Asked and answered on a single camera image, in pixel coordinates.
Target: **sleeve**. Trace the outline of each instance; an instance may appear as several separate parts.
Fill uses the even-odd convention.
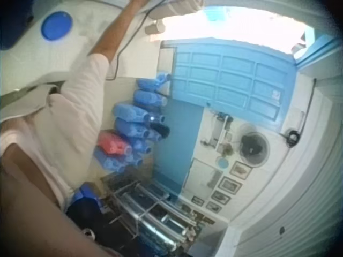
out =
[[[92,54],[60,94],[49,97],[50,112],[56,126],[77,152],[88,155],[94,150],[102,122],[103,87],[109,62],[104,55]]]

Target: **white shirt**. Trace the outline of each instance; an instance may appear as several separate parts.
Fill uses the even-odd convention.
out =
[[[54,126],[61,131],[58,135],[63,135],[69,142],[70,149],[58,153],[62,158],[57,156],[54,161],[46,158],[49,154],[42,149],[35,123],[31,122],[37,113],[13,118],[3,123],[0,135],[1,155],[10,144],[17,144],[43,173],[61,209],[68,206],[76,185],[80,186],[80,181],[76,179],[75,183],[71,180],[67,182],[63,175],[65,171],[60,167],[65,167],[62,162],[68,160],[68,153],[71,150],[74,152],[77,150],[79,153],[91,153],[94,150],[101,127],[103,87],[108,67],[109,62],[104,55],[89,55],[78,71],[63,84],[61,93],[48,96],[49,106],[46,108],[49,108]],[[50,149],[45,148],[45,151],[51,151],[50,156],[56,156],[53,147],[54,145],[51,144]],[[85,154],[77,160],[68,161],[89,165],[90,156]],[[87,177],[87,169],[84,170],[84,176],[75,175],[75,177]]]

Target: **blue door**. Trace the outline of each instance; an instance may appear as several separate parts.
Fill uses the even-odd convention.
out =
[[[172,97],[280,131],[292,98],[292,55],[244,42],[166,41],[175,47]]]

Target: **hand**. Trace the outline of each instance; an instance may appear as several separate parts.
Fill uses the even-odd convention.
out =
[[[138,8],[144,7],[150,0],[131,0],[130,3],[137,6]]]

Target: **person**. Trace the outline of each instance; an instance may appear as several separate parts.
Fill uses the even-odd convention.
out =
[[[109,64],[147,2],[131,0],[61,88],[1,98],[1,242],[11,255],[108,256],[61,210],[85,182]]]

